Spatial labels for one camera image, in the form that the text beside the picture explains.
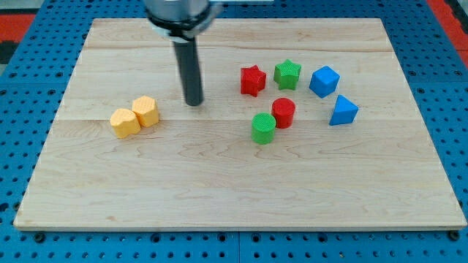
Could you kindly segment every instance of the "blue cube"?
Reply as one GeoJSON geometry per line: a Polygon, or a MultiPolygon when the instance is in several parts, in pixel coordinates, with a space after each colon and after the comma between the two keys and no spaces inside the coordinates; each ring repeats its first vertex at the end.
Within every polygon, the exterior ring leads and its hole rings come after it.
{"type": "Polygon", "coordinates": [[[335,104],[335,110],[330,119],[330,125],[339,125],[352,123],[356,114],[358,113],[359,107],[352,103],[343,95],[338,95],[335,104]]]}
{"type": "Polygon", "coordinates": [[[321,99],[332,94],[338,85],[339,75],[329,66],[317,70],[312,74],[309,88],[321,99]]]}

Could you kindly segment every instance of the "green block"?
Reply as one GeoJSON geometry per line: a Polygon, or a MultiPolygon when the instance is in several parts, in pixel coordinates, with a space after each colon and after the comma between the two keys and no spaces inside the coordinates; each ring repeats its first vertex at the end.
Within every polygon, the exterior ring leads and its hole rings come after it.
{"type": "Polygon", "coordinates": [[[276,120],[270,113],[258,113],[252,119],[252,140],[264,145],[275,137],[276,120]]]}
{"type": "Polygon", "coordinates": [[[279,89],[292,89],[295,90],[295,87],[299,81],[299,74],[301,73],[301,65],[293,63],[291,60],[287,59],[281,64],[275,66],[275,75],[273,80],[279,84],[279,89]]]}

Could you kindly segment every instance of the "yellow block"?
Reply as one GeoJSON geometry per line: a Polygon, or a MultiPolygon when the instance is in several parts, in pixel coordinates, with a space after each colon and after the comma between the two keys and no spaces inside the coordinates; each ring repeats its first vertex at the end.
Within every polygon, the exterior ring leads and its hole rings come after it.
{"type": "Polygon", "coordinates": [[[129,134],[137,134],[140,124],[134,112],[128,109],[117,109],[110,117],[110,125],[114,128],[117,138],[125,138],[129,134]]]}
{"type": "Polygon", "coordinates": [[[141,126],[149,127],[159,123],[158,105],[153,98],[142,96],[134,100],[132,110],[137,115],[141,126]]]}

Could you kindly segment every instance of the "red cylinder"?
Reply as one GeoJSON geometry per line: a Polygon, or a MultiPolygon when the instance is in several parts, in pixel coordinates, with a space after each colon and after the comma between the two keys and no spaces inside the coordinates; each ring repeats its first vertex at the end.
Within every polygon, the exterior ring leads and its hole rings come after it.
{"type": "Polygon", "coordinates": [[[273,102],[271,114],[276,119],[276,127],[285,129],[293,124],[295,104],[287,98],[279,98],[273,102]]]}

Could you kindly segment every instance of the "green cylinder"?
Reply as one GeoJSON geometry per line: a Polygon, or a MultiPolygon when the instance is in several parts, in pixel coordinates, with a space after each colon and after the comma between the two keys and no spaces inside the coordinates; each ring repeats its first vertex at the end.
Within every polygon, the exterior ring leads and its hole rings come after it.
{"type": "Polygon", "coordinates": [[[275,137],[276,120],[270,113],[258,113],[252,119],[252,140],[264,145],[275,137]]]}

